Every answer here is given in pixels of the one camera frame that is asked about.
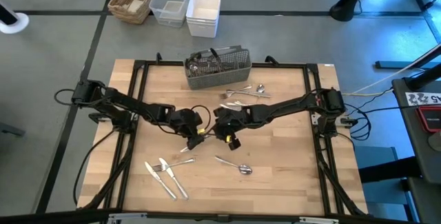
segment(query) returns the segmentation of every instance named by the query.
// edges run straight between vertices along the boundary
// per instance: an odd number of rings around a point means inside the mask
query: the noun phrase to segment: basket handle
[[[202,51],[199,51],[199,52],[194,52],[194,53],[192,53],[192,54],[196,54],[196,53],[200,53],[200,54],[206,54],[206,53],[210,53],[210,54],[213,54],[212,53],[212,51],[211,51],[211,49],[213,49],[213,50],[215,50],[215,51],[222,51],[222,50],[242,50],[242,46],[241,45],[232,45],[232,46],[227,46],[227,47],[222,47],[222,48],[210,48],[210,49],[207,49],[207,50],[202,50]]]

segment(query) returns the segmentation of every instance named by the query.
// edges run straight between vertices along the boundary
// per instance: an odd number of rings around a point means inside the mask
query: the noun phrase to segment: wooden tabletop
[[[133,63],[134,60],[116,60],[109,86],[127,93]],[[334,66],[320,64],[318,67],[322,87],[338,89]],[[305,93],[303,74],[299,69],[252,68],[247,82],[191,91],[181,66],[154,65],[148,70],[143,100],[146,103],[172,104],[177,110],[201,104],[212,111],[223,102],[218,95],[225,89],[241,88],[248,84],[256,87],[259,83],[265,85],[266,92],[272,98],[234,95],[228,101],[272,104]],[[195,110],[204,120],[201,128],[205,127],[208,114],[202,108]],[[111,123],[100,123],[94,142],[111,129]],[[338,128],[338,131],[349,136],[347,129]],[[91,153],[79,206],[90,202],[107,180],[117,136],[113,134]],[[185,147],[184,138],[166,134],[157,126],[140,119],[123,209],[216,214],[324,214],[308,112],[275,119],[257,130],[241,130],[237,137],[242,146],[235,151],[229,150],[223,141],[210,137],[192,151],[180,153]],[[332,143],[340,184],[356,205],[367,212],[352,144],[341,136],[332,138]],[[215,155],[233,163],[250,165],[253,174],[239,174],[236,168],[216,161]],[[175,176],[189,194],[188,201],[183,200],[166,172],[160,172],[159,176],[177,195],[176,202],[145,169],[144,161],[156,165],[159,164],[159,157],[168,163],[196,158],[195,163],[173,167]],[[119,183],[116,185],[112,206],[115,206],[118,195]],[[336,212],[334,192],[329,182],[328,191],[331,209]]]

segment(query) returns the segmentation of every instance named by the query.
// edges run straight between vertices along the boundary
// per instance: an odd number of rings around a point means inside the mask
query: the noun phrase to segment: plastic container
[[[221,0],[189,0],[187,9],[188,28],[194,37],[216,36]]]
[[[218,21],[215,23],[203,23],[200,21],[187,20],[190,34],[193,37],[214,38],[218,30]]]
[[[151,0],[149,7],[159,24],[180,28],[189,0]]]

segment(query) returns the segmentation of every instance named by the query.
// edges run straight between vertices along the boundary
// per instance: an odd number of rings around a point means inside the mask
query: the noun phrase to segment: woven basket
[[[136,10],[136,12],[129,12],[123,5],[130,5],[133,0],[110,0],[107,5],[109,11],[118,19],[131,23],[131,24],[142,24],[147,15],[150,13],[149,2],[150,0],[139,0],[143,3]]]

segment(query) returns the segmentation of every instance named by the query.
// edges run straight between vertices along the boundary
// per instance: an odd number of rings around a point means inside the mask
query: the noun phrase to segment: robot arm
[[[80,108],[94,108],[99,113],[89,115],[93,121],[98,123],[102,118],[109,118],[120,132],[133,131],[132,113],[135,113],[152,125],[167,126],[175,134],[187,138],[189,149],[204,140],[203,135],[198,134],[197,126],[202,123],[202,119],[197,112],[190,109],[176,111],[173,105],[168,104],[147,104],[114,88],[107,88],[100,81],[78,82],[72,103]]]
[[[324,107],[318,105],[320,101],[324,103]],[[345,112],[345,104],[341,93],[335,89],[314,90],[302,97],[273,105],[244,106],[241,111],[218,108],[214,110],[214,115],[218,118],[213,131],[217,139],[228,143],[229,148],[235,150],[240,147],[240,141],[236,138],[237,131],[260,128],[275,118],[309,110],[320,114],[317,125],[320,134],[337,135],[335,120]]]

